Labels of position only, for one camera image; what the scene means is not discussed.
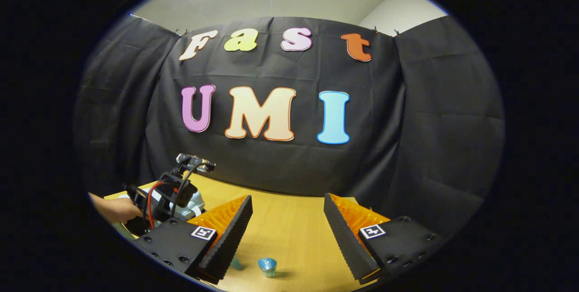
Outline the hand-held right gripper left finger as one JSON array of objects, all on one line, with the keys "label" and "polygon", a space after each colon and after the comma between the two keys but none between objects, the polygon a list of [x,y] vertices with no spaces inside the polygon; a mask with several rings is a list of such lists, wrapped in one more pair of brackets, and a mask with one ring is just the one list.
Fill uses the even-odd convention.
[{"label": "hand-held right gripper left finger", "polygon": [[252,196],[243,195],[190,220],[170,218],[133,243],[184,275],[218,284],[252,214]]}]

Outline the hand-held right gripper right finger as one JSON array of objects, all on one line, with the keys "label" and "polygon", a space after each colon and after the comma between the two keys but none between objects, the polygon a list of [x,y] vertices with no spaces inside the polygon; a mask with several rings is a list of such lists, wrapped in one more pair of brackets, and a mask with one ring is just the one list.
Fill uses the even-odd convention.
[{"label": "hand-held right gripper right finger", "polygon": [[445,239],[409,216],[389,219],[325,193],[324,214],[354,280],[390,280],[438,251]]}]

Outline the green bottle with blue cap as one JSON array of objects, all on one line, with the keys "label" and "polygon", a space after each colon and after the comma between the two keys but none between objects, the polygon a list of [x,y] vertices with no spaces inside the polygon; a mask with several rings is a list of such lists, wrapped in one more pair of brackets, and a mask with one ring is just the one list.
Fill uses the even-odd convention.
[{"label": "green bottle with blue cap", "polygon": [[273,278],[276,276],[277,261],[273,258],[261,258],[258,260],[258,267],[262,275],[266,278]]}]

